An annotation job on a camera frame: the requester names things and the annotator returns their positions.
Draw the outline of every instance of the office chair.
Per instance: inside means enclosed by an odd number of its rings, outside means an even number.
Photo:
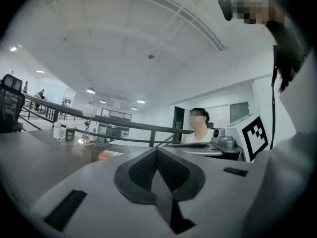
[[[21,131],[18,121],[25,96],[21,93],[22,80],[7,74],[0,85],[0,133]]]

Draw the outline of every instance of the white shirt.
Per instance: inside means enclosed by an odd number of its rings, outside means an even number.
[[[195,132],[194,132],[192,134],[187,135],[186,140],[183,143],[185,143],[185,144],[188,144],[188,143],[207,143],[207,142],[211,141],[212,136],[213,136],[213,129],[208,129],[208,133],[206,134],[206,136],[204,136],[204,138],[201,140],[197,140],[195,137]]]

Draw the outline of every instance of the railing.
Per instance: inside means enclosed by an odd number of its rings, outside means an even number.
[[[70,115],[74,117],[74,120],[76,119],[89,119],[88,117],[83,116],[82,112],[80,110],[67,108],[62,105],[58,105],[52,102],[48,102],[45,100],[42,100],[40,98],[24,94],[26,102],[28,101],[30,103],[30,106],[23,107],[22,110],[25,112],[28,112],[28,119],[30,114],[34,115],[35,117],[39,117],[41,119],[44,119],[48,122],[54,123],[58,121],[58,118],[60,117],[60,113],[64,115]],[[40,110],[44,110],[44,113],[38,113],[39,112],[39,106],[41,106]],[[168,138],[166,141],[155,141],[155,135],[156,132],[168,132],[168,133],[178,133],[178,134],[190,134],[193,133],[192,130],[184,130],[184,129],[175,129],[175,128],[169,128],[169,127],[161,127],[161,126],[155,126],[155,125],[149,125],[144,123],[136,123],[126,120],[120,120],[120,119],[112,119],[102,116],[95,116],[92,121],[101,122],[105,124],[111,124],[116,126],[122,126],[127,128],[135,128],[135,129],[142,129],[142,130],[149,130],[151,131],[150,139],[149,140],[141,140],[141,139],[131,139],[131,138],[121,138],[121,137],[114,137],[109,135],[101,135],[93,132],[86,132],[87,135],[91,136],[97,136],[102,137],[106,139],[112,139],[112,140],[121,140],[121,141],[130,141],[130,142],[139,142],[139,143],[148,143],[149,147],[153,147],[154,144],[168,144],[168,143],[180,143],[180,141],[167,141],[170,138]],[[85,133],[85,131],[75,128],[76,132],[79,133]]]

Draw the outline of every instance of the desk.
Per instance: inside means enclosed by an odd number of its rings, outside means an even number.
[[[113,145],[129,153],[142,147]],[[0,178],[16,200],[30,208],[53,186],[98,159],[101,150],[80,147],[77,140],[57,142],[53,129],[0,134]]]

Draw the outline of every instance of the black slot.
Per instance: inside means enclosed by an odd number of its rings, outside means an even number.
[[[84,191],[72,190],[45,218],[45,222],[51,227],[63,231],[86,195],[87,193]]]
[[[241,177],[245,177],[248,174],[248,171],[234,168],[225,168],[224,171]]]

